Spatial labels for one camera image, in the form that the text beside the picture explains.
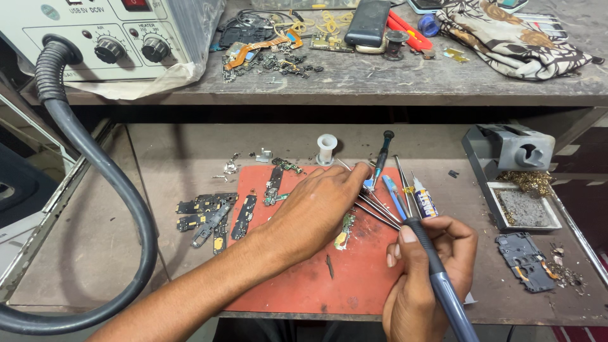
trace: solder wire spool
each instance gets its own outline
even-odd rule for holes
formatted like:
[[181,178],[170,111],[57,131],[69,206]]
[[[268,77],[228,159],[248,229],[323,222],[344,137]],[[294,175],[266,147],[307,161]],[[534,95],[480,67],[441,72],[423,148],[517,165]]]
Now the solder wire spool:
[[330,166],[334,163],[334,157],[331,155],[334,148],[338,145],[338,139],[331,134],[323,134],[317,139],[320,151],[317,155],[317,163],[321,166]]

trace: red power switch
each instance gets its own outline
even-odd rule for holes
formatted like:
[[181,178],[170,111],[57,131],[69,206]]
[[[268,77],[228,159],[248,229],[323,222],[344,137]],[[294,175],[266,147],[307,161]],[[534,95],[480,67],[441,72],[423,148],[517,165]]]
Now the red power switch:
[[125,5],[125,9],[129,12],[150,11],[146,0],[122,0],[122,4]]

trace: red utility knife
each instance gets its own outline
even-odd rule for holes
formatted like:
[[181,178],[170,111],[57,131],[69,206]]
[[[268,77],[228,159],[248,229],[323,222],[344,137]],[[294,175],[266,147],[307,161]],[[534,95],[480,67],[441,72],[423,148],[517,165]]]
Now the red utility knife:
[[386,25],[392,30],[406,31],[410,35],[410,39],[406,40],[406,43],[409,46],[414,48],[416,51],[422,52],[427,58],[435,57],[433,43],[416,31],[416,29],[410,26],[410,24],[401,19],[393,12],[393,10],[389,11],[389,18]]

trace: wooden workbench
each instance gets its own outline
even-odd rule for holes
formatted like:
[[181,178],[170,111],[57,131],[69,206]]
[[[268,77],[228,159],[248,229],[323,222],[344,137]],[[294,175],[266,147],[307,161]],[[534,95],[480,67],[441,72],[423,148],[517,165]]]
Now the wooden workbench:
[[[250,8],[249,1],[228,0],[220,23],[240,9]],[[530,1],[521,12],[556,15],[570,35],[568,41],[584,52],[608,57],[608,23],[602,0]],[[419,15],[407,5],[393,10],[412,26]],[[334,15],[345,10],[332,10]],[[305,18],[322,23],[320,11],[300,11]],[[307,33],[315,32],[309,27]],[[340,37],[344,36],[342,28]],[[72,105],[109,103],[164,105],[505,105],[505,106],[608,106],[608,63],[589,64],[580,69],[582,76],[544,82],[524,82],[499,74],[473,51],[445,37],[431,38],[438,52],[436,60],[423,60],[410,55],[399,62],[385,61],[378,55],[346,54],[312,50],[305,45],[294,51],[307,55],[306,64],[323,66],[324,71],[311,72],[309,79],[282,76],[278,72],[255,70],[223,83],[221,52],[209,54],[202,79],[191,85],[162,92],[134,101],[108,100],[93,93],[68,88]],[[453,47],[466,51],[471,61],[458,64],[441,55]],[[23,92],[31,103],[37,103],[31,84]]]
[[[233,153],[241,167],[260,165],[250,152],[261,147],[301,166],[313,166],[317,137],[331,133],[339,140],[336,156],[353,165],[375,158],[382,132],[395,132],[390,149],[406,169],[413,169],[432,191],[441,214],[452,215],[479,233],[471,293],[478,302],[465,307],[473,323],[608,326],[608,291],[586,260],[572,232],[563,229],[534,234],[546,254],[550,242],[562,243],[564,265],[584,276],[586,294],[572,287],[532,294],[513,276],[495,243],[499,231],[487,216],[487,205],[460,139],[468,125],[128,125],[113,131],[112,158],[150,204],[159,230],[153,291],[167,279],[188,272],[213,257],[212,244],[190,247],[192,234],[180,233],[175,204],[197,195],[237,189],[238,173],[229,182],[222,174]],[[394,166],[389,159],[388,166]],[[452,169],[457,179],[448,176]],[[32,262],[10,305],[21,310],[79,312],[110,300],[131,280],[139,262],[134,223],[109,184],[91,168],[61,213],[57,224]],[[316,293],[318,298],[323,293]],[[379,315],[223,312],[221,316],[350,319],[377,321]]]

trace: black coiled hose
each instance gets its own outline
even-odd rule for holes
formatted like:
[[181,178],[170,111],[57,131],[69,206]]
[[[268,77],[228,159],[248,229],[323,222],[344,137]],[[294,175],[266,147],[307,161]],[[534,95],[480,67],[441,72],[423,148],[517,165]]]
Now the black coiled hose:
[[36,63],[38,98],[67,138],[99,170],[129,208],[139,229],[142,255],[137,273],[123,292],[91,311],[71,316],[39,316],[0,305],[0,329],[13,333],[58,335],[101,323],[133,302],[152,277],[156,266],[156,230],[148,206],[133,183],[85,130],[67,103],[62,75],[66,64],[74,62],[74,49],[77,50],[64,41],[46,42]]

